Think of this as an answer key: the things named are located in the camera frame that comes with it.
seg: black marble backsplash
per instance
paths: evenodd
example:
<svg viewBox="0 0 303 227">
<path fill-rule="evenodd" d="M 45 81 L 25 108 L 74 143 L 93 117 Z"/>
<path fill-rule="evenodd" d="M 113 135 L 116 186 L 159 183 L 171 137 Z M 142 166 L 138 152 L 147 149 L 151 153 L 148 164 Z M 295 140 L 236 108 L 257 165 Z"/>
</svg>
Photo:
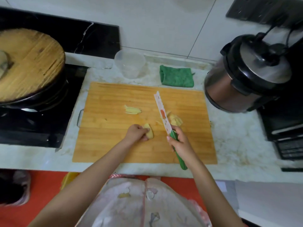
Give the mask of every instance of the black marble backsplash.
<svg viewBox="0 0 303 227">
<path fill-rule="evenodd" d="M 27 28 L 50 35 L 65 52 L 113 59 L 119 26 L 0 7 L 0 30 Z"/>
</svg>

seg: person's right arm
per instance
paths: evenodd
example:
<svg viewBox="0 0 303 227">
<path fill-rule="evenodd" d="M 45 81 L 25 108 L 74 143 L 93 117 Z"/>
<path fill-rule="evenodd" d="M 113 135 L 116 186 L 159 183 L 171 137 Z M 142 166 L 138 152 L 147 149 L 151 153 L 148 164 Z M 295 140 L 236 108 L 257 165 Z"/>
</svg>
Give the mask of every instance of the person's right arm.
<svg viewBox="0 0 303 227">
<path fill-rule="evenodd" d="M 175 147 L 176 152 L 191 170 L 212 225 L 214 227 L 243 227 L 243 222 L 229 205 L 212 175 L 192 149 L 181 128 L 177 126 L 172 126 L 172 128 L 178 134 L 179 141 L 169 136 L 167 140 L 171 146 Z"/>
</svg>

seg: person's left arm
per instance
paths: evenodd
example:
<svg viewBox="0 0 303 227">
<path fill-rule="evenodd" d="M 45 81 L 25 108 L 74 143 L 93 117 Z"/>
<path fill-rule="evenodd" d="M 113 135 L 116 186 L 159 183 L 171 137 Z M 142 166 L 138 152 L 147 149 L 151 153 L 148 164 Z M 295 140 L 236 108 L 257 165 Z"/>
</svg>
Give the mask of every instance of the person's left arm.
<svg viewBox="0 0 303 227">
<path fill-rule="evenodd" d="M 28 227 L 74 227 L 134 143 L 147 140 L 147 132 L 137 124 L 130 126 L 122 141 L 60 191 Z"/>
</svg>

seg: gas stove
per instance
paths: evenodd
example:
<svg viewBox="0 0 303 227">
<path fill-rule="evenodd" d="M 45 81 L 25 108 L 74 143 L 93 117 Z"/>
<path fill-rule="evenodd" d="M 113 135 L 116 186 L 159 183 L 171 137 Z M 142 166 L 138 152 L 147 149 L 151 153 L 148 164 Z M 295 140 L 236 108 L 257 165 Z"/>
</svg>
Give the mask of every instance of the gas stove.
<svg viewBox="0 0 303 227">
<path fill-rule="evenodd" d="M 68 92 L 57 106 L 43 112 L 0 107 L 0 143 L 59 148 L 77 101 L 87 67 L 66 64 Z"/>
</svg>

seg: hand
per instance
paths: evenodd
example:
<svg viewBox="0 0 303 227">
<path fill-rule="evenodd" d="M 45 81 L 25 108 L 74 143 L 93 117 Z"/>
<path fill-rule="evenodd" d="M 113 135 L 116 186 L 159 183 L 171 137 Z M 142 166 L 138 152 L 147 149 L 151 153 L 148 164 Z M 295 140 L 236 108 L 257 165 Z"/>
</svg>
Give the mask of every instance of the hand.
<svg viewBox="0 0 303 227">
<path fill-rule="evenodd" d="M 176 152 L 178 153 L 178 155 L 186 163 L 189 163 L 193 159 L 198 158 L 194 149 L 191 147 L 191 144 L 190 144 L 187 136 L 184 134 L 182 129 L 178 126 L 173 126 L 173 125 L 172 125 L 172 129 L 176 131 L 179 141 L 173 139 L 170 136 L 167 136 L 167 141 L 169 142 L 169 145 L 175 147 Z"/>
<path fill-rule="evenodd" d="M 124 140 L 128 141 L 130 144 L 134 144 L 137 141 L 147 141 L 148 138 L 146 133 L 149 131 L 149 128 L 143 128 L 138 124 L 133 124 L 127 130 Z"/>
</svg>

